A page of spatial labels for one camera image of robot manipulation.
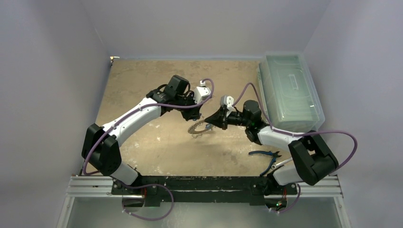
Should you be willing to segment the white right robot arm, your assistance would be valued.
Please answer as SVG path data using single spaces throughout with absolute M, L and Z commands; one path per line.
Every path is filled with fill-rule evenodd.
M 267 180 L 267 188 L 272 193 L 279 193 L 285 185 L 295 182 L 313 186 L 339 166 L 337 158 L 316 132 L 311 132 L 310 136 L 275 132 L 262 120 L 262 111 L 257 101 L 244 102 L 241 112 L 229 111 L 222 104 L 205 121 L 223 130 L 228 125 L 244 126 L 245 134 L 251 142 L 290 152 L 294 164 L 278 168 Z

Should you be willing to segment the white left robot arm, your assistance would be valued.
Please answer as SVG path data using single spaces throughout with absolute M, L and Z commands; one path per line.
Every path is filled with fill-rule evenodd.
M 191 90 L 187 79 L 173 75 L 167 84 L 148 92 L 138 105 L 122 116 L 102 126 L 90 125 L 81 152 L 85 160 L 83 174 L 90 174 L 86 168 L 91 164 L 96 173 L 121 181 L 129 194 L 137 194 L 142 187 L 138 179 L 140 173 L 122 160 L 120 147 L 143 126 L 172 110 L 179 111 L 186 121 L 199 119 L 201 106 L 213 92 L 205 83 L 203 79 Z

